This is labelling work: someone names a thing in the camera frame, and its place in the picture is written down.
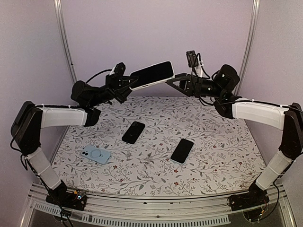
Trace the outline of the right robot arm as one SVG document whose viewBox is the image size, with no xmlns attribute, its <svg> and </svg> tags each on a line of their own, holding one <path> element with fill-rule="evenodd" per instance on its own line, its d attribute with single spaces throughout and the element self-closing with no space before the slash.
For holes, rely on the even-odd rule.
<svg viewBox="0 0 303 227">
<path fill-rule="evenodd" d="M 302 155 L 303 111 L 298 103 L 278 105 L 236 96 L 232 91 L 239 81 L 236 70 L 225 64 L 211 79 L 181 73 L 166 83 L 186 96 L 199 99 L 213 97 L 212 106 L 224 118 L 258 122 L 282 130 L 278 152 L 251 184 L 249 192 L 245 195 L 246 204 L 255 206 L 263 199 L 263 191 Z"/>
</svg>

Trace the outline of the white cased phone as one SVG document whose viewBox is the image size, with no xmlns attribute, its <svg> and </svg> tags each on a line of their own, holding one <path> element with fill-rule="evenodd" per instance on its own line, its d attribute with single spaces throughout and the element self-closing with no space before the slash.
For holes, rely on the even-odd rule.
<svg viewBox="0 0 303 227">
<path fill-rule="evenodd" d="M 175 78 L 175 72 L 171 61 L 163 61 L 149 67 L 134 71 L 130 74 L 138 80 L 130 86 L 132 91 L 150 87 Z"/>
</svg>

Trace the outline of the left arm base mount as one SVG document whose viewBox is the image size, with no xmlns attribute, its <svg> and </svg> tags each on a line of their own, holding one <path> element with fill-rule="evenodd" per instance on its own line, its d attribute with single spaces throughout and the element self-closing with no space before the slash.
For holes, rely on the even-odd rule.
<svg viewBox="0 0 303 227">
<path fill-rule="evenodd" d="M 51 190 L 45 201 L 63 208 L 84 211 L 87 203 L 87 196 L 80 192 L 74 193 L 66 190 Z"/>
</svg>

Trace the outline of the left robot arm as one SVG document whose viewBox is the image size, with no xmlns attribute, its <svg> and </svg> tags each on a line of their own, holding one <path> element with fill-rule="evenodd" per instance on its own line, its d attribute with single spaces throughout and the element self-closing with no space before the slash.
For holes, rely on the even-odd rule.
<svg viewBox="0 0 303 227">
<path fill-rule="evenodd" d="M 137 80 L 137 77 L 118 73 L 107 75 L 106 83 L 101 87 L 93 87 L 79 80 L 71 91 L 71 98 L 78 103 L 77 106 L 36 105 L 31 101 L 23 103 L 11 126 L 12 142 L 17 144 L 15 150 L 25 157 L 35 175 L 60 205 L 70 202 L 70 194 L 41 149 L 41 130 L 50 127 L 96 125 L 101 114 L 96 107 L 104 103 L 110 104 L 113 99 L 120 103 L 125 102 L 131 93 L 130 87 Z"/>
</svg>

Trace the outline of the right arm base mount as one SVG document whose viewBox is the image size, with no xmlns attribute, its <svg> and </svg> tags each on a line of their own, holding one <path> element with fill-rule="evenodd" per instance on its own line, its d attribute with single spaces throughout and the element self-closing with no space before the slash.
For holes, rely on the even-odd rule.
<svg viewBox="0 0 303 227">
<path fill-rule="evenodd" d="M 233 194 L 226 201 L 232 211 L 242 210 L 244 218 L 250 223 L 259 222 L 263 218 L 268 203 L 267 191 Z"/>
</svg>

